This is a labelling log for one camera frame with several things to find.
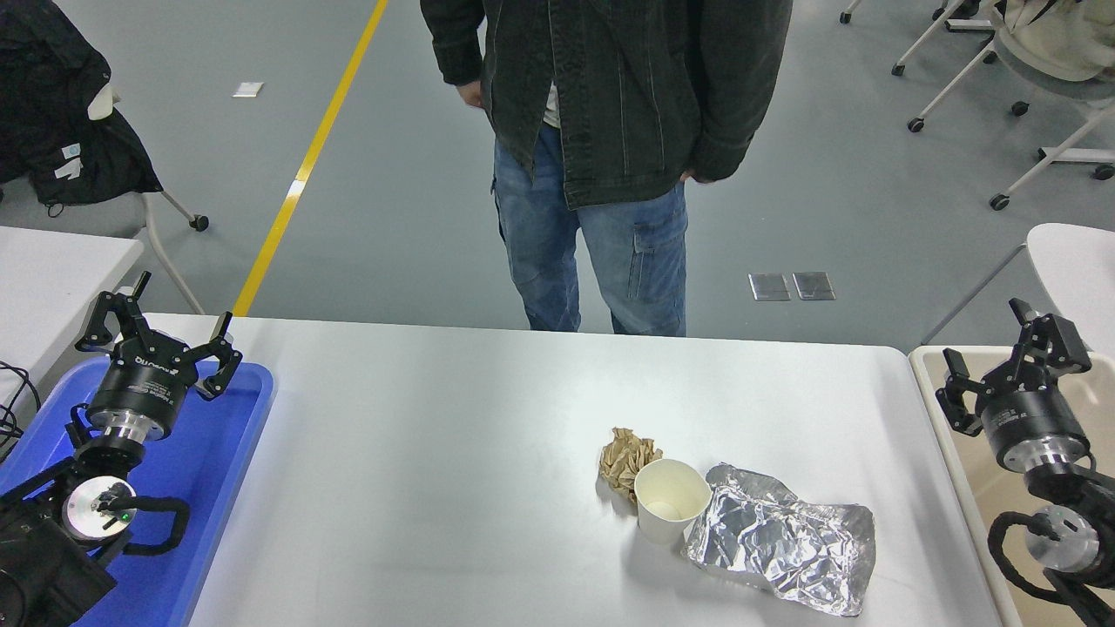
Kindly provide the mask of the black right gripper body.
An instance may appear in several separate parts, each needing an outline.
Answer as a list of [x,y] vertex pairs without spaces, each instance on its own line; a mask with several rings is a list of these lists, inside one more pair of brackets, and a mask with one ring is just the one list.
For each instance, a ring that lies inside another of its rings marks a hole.
[[995,457],[1011,459],[1028,441],[1051,438],[1072,459],[1088,453],[1088,440],[1059,390],[1016,390],[985,401],[980,409]]

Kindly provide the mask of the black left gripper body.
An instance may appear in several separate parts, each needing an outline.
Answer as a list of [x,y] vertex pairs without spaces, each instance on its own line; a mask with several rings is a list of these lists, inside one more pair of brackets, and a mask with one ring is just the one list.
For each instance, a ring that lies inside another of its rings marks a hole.
[[158,345],[154,350],[138,341],[117,343],[99,389],[88,402],[89,424],[106,428],[112,415],[128,409],[155,421],[159,428],[172,428],[191,385],[183,361],[173,360],[187,350],[187,345],[178,341]]

